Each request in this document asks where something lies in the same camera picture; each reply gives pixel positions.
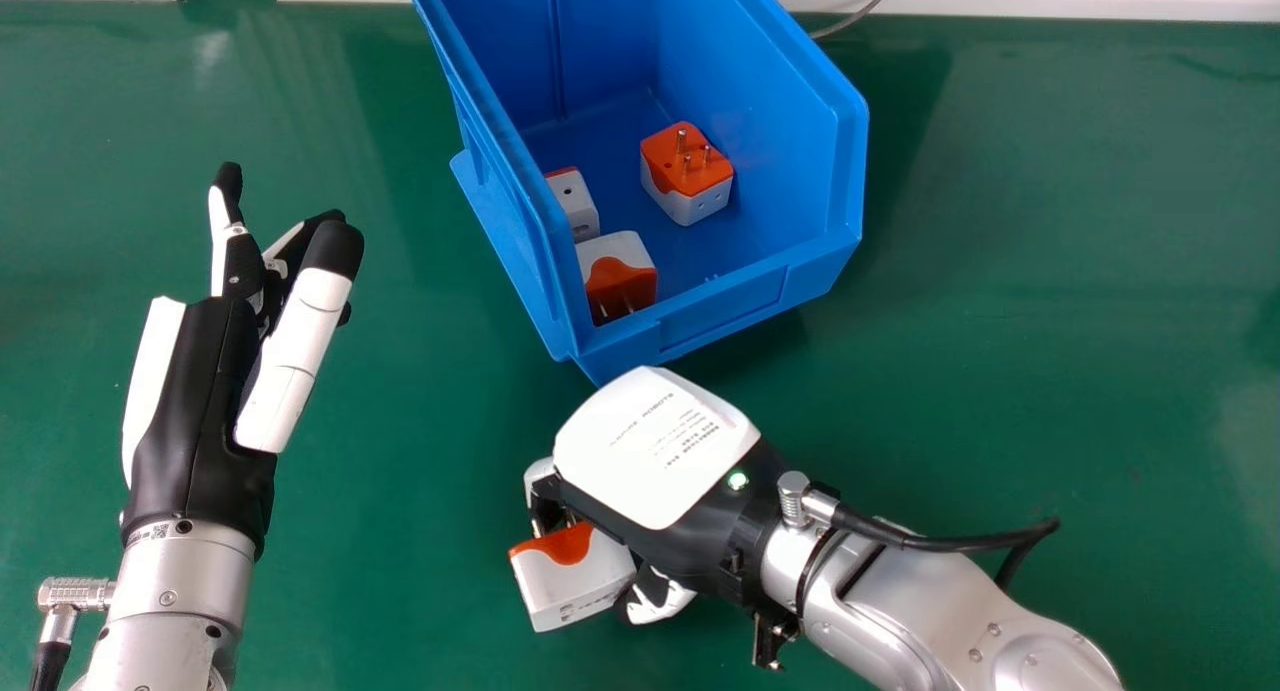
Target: green table surface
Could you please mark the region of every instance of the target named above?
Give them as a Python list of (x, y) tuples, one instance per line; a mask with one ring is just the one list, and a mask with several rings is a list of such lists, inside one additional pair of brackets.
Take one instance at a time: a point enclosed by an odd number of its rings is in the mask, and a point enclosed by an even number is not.
[[(1130, 687), (1280, 687), (1280, 29), (877, 17), (827, 49), (872, 107), (864, 243), (677, 371), (918, 530), (1061, 514), (1014, 595)], [(864, 687), (805, 644), (751, 668), (714, 600), (530, 630), (521, 472), (591, 386), (545, 353), (458, 148), (410, 6), (0, 3), (0, 687), (40, 580), (115, 572), (133, 353), (152, 296), (207, 293), (223, 159), (260, 239), (339, 207), (369, 243), (239, 688)]]

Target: screw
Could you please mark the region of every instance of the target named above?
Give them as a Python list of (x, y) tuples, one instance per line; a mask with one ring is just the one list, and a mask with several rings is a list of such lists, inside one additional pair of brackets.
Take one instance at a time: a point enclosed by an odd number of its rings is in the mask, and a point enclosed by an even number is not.
[(804, 495), (809, 493), (809, 477), (799, 471), (788, 471), (778, 477), (778, 503), (782, 505), (782, 521), (791, 528), (809, 526), (804, 513)]

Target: gray cable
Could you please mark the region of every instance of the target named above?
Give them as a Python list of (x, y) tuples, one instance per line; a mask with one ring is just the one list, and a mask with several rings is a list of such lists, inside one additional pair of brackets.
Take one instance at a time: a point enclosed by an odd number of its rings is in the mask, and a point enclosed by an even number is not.
[(872, 9), (877, 8), (879, 3), (882, 3), (882, 0), (867, 0), (867, 3), (858, 9), (858, 12), (852, 12), (849, 17), (841, 18), (841, 20), (837, 20), (836, 24), (827, 26), (818, 31), (809, 31), (809, 38), (815, 41), (819, 38), (827, 38), (827, 36), (835, 35), (837, 31), (842, 31), (856, 24), (856, 22), (863, 20), (863, 18), (865, 18)]

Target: blue plastic bin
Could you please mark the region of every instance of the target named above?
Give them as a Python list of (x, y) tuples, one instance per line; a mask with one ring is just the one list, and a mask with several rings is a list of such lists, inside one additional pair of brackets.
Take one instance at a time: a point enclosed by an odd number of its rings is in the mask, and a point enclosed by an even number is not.
[[(553, 358), (595, 384), (822, 296), (861, 234), (867, 102), (776, 0), (413, 0), (453, 90), (453, 173)], [(737, 173), (678, 226), (640, 141), (691, 122)], [(639, 232), (658, 303), (596, 328), (544, 171), (576, 166), (603, 234)]]

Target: robotic hand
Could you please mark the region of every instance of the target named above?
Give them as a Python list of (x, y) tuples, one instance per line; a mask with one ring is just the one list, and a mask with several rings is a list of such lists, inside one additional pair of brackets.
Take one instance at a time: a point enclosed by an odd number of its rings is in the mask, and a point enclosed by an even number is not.
[[(509, 555), (536, 631), (609, 603), (649, 623), (714, 594), (749, 609), (754, 663), (773, 671), (803, 633), (886, 690), (1121, 688), (1092, 641), (1004, 591), (1057, 520), (942, 539), (865, 517), (666, 369), (596, 392), (525, 489), (535, 539)], [(964, 555), (992, 549), (1010, 549), (996, 581)]]
[(106, 623), (73, 690), (225, 691), (234, 681), (276, 454), (349, 316), (365, 248), (329, 211), (260, 253), (241, 189), (241, 168), (224, 163), (209, 191), (210, 298), (151, 302), (124, 408), (119, 575), (44, 582), (32, 691), (58, 688), (88, 610)]

